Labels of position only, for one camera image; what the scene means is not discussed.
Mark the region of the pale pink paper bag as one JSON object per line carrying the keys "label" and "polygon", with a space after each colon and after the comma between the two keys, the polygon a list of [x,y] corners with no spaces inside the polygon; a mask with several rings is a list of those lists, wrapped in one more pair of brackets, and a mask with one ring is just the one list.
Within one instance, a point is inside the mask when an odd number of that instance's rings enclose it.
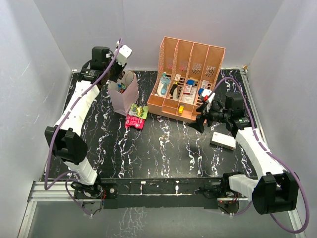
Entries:
{"label": "pale pink paper bag", "polygon": [[[127,89],[124,93],[119,93],[118,84],[125,84]],[[139,98],[139,85],[137,82],[137,76],[134,71],[125,73],[122,79],[119,79],[116,83],[110,81],[108,85],[108,94],[114,111],[121,115],[128,115],[131,105],[137,102]]]}

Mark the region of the green candy packet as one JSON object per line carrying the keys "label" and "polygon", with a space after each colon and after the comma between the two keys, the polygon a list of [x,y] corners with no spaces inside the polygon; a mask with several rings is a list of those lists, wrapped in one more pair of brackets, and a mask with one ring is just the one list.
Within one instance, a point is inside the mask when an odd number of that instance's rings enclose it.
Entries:
{"label": "green candy packet", "polygon": [[128,114],[140,119],[146,119],[148,114],[148,106],[137,106],[135,103],[133,103]]}

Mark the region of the pink candy packet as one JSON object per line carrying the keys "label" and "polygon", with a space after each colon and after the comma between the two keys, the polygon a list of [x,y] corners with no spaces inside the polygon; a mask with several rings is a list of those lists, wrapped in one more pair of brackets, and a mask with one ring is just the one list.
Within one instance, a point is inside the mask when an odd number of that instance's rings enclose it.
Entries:
{"label": "pink candy packet", "polygon": [[125,128],[134,127],[136,129],[142,129],[144,127],[145,120],[139,117],[127,115],[125,121]]}

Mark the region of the purple M&M's packet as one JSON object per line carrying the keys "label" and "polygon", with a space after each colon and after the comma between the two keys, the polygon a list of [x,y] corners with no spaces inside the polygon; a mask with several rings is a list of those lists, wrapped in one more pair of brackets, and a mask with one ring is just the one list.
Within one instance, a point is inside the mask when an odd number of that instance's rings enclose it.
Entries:
{"label": "purple M&M's packet", "polygon": [[124,93],[126,91],[126,89],[127,89],[127,86],[125,84],[123,84],[123,83],[118,84],[117,86],[118,86],[119,93]]}

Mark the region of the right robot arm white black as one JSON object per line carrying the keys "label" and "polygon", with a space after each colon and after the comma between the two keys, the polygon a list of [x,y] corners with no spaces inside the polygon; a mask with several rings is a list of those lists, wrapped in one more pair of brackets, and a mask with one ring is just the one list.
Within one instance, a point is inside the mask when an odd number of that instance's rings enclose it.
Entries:
{"label": "right robot arm white black", "polygon": [[204,132],[204,123],[223,123],[251,161],[258,180],[242,172],[224,173],[221,192],[228,197],[239,193],[252,201],[255,210],[263,214],[292,211],[296,208],[299,186],[295,177],[268,155],[268,149],[252,128],[252,119],[245,113],[244,98],[240,93],[226,94],[225,105],[214,101],[215,94],[205,89],[199,95],[202,104],[197,108],[195,121],[189,127]]}

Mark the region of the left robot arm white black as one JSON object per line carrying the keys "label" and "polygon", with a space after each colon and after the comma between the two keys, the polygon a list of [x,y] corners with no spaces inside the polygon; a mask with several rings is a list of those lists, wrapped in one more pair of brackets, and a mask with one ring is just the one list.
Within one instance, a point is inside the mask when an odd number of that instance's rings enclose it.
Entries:
{"label": "left robot arm white black", "polygon": [[117,82],[132,50],[118,45],[115,51],[108,47],[93,47],[92,58],[76,75],[75,91],[60,119],[45,130],[49,145],[47,166],[51,157],[62,160],[75,175],[71,186],[91,198],[103,193],[100,177],[87,159],[88,146],[81,138],[82,126],[87,113],[103,86],[109,81]]}

